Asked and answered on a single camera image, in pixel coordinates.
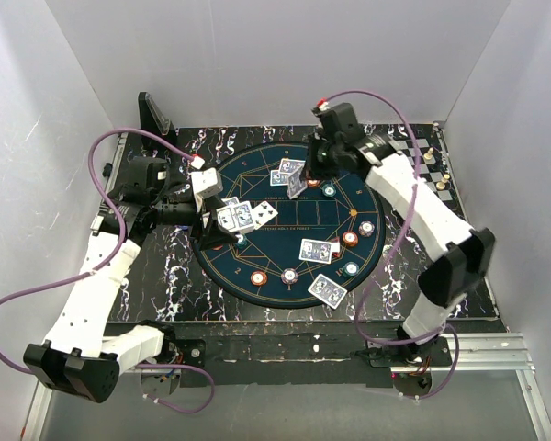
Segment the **blue playing card deck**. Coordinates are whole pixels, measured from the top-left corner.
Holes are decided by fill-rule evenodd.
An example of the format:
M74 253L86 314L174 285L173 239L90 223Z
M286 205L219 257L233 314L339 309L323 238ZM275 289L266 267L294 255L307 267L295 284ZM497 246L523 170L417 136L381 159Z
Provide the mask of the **blue playing card deck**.
M241 233L235 231L235 222L231 212L231 207L232 206L227 206L217 211L218 222L230 232Z

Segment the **blue-backed playing cards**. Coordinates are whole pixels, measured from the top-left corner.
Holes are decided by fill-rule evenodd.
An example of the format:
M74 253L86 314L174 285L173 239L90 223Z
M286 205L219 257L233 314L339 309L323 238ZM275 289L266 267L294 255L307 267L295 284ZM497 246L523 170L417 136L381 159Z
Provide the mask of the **blue-backed playing cards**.
M235 231L248 233L254 230L253 208L249 201L235 204L231 207L235 222Z

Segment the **dealt blue-backed card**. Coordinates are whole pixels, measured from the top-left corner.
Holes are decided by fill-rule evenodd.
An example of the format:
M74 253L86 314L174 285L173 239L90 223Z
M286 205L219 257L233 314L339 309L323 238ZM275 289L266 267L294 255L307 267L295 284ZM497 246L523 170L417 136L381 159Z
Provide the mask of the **dealt blue-backed card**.
M237 205L240 203L239 199L237 197L232 197L232 198L224 198L222 200L222 202L226 205L226 206L233 206L233 205Z
M288 185L289 173L281 173L278 170L270 171L270 186L281 187Z
M278 172L283 175L291 175L298 169L302 169L305 162L303 160L294 160L289 158L282 158L278 168Z
M318 274L308 288L309 294L336 309L344 299L347 290L323 274Z
M332 261L331 242L303 239L300 244L301 261L328 265Z

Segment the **blue-backed community card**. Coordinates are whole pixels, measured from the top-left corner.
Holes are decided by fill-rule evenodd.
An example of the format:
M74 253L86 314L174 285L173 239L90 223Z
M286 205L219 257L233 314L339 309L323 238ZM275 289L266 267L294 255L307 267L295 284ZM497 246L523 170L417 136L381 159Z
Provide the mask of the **blue-backed community card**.
M307 188L304 167L295 170L287 181L287 196L289 199L297 198Z

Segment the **orange poker chip stack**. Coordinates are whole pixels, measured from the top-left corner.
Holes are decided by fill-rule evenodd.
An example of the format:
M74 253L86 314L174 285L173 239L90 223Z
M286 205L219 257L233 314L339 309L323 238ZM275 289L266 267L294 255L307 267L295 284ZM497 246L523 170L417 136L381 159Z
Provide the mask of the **orange poker chip stack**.
M267 281L267 274L264 271L254 271L251 274L250 280L255 286L262 286Z

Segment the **white-blue poker chip stack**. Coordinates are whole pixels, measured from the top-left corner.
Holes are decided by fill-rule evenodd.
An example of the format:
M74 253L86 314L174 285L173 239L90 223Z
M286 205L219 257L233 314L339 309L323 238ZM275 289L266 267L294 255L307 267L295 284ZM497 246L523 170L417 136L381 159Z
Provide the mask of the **white-blue poker chip stack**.
M293 268L287 268L285 269L281 274L282 282L287 285L292 285L297 282L298 280L298 273Z

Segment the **green poker chip stack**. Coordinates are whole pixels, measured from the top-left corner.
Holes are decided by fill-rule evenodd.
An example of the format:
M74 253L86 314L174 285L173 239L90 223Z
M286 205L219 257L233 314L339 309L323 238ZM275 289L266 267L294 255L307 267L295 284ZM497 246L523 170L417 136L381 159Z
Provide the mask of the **green poker chip stack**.
M343 266L342 272L345 277L354 277L358 274L360 266L355 262L348 262Z

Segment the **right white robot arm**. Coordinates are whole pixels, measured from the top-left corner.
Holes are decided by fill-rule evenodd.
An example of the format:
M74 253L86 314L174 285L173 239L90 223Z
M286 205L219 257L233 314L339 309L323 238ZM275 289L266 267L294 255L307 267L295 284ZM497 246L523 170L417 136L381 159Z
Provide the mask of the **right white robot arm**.
M431 264L419 275L420 294L394 340L372 338L378 346L397 347L399 358L418 365L431 353L430 341L448 316L485 277L495 236L458 217L420 178L420 159L408 157L385 133L368 135L349 103L313 110L320 124L309 136L303 179L324 180L341 171L357 175L377 192L422 242Z

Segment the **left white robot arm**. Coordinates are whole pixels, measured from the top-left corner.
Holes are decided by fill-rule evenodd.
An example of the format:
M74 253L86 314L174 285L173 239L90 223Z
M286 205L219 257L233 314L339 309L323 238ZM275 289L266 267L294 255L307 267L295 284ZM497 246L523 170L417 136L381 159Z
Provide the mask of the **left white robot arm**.
M103 337L122 281L156 227L189 227L201 249L235 243L235 234L219 221L226 206L219 172L200 157L193 166L189 177L172 178L164 159L139 157L107 192L88 241L86 276L74 283L44 341L28 345L23 355L45 387L101 403L127 370L143 362L174 370L187 359L174 329L160 322L145 320L118 337Z

